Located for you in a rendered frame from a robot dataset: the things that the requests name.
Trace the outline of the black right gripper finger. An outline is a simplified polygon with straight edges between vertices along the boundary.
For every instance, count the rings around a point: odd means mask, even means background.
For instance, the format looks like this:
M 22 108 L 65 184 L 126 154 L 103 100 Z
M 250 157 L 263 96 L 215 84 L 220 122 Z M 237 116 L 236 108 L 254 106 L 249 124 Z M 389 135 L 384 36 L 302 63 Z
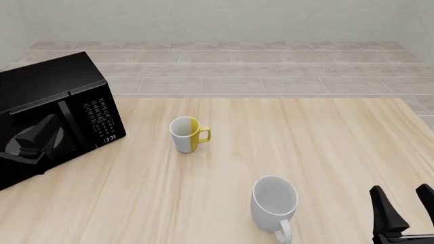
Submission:
M 425 207 L 427 213 L 434 214 L 434 189 L 428 184 L 421 184 L 416 189 L 416 194 Z
M 410 225 L 397 213 L 380 186 L 370 189 L 374 226 L 373 233 L 402 233 Z

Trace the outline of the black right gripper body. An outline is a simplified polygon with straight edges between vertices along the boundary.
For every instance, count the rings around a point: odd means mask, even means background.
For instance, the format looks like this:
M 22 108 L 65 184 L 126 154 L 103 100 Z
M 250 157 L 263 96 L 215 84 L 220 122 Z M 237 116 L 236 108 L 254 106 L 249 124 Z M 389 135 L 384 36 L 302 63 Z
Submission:
M 397 231 L 374 231 L 373 244 L 434 244 L 434 234 L 403 235 Z

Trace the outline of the black microwave oven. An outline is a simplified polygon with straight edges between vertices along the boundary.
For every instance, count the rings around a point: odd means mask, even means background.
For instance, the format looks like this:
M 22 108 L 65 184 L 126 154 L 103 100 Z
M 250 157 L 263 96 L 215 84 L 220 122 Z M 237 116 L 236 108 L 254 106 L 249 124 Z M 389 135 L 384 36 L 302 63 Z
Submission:
M 0 190 L 125 135 L 109 85 L 85 52 L 0 72 Z

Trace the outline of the white and yellow mug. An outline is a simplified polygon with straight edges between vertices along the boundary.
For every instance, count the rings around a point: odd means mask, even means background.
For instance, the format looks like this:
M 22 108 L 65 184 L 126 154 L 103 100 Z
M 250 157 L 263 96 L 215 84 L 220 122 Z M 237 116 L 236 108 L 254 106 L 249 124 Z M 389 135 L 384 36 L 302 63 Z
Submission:
M 209 142 L 211 139 L 210 127 L 200 126 L 194 117 L 178 117 L 169 126 L 169 132 L 174 141 L 176 150 L 188 154 L 197 149 L 198 144 Z

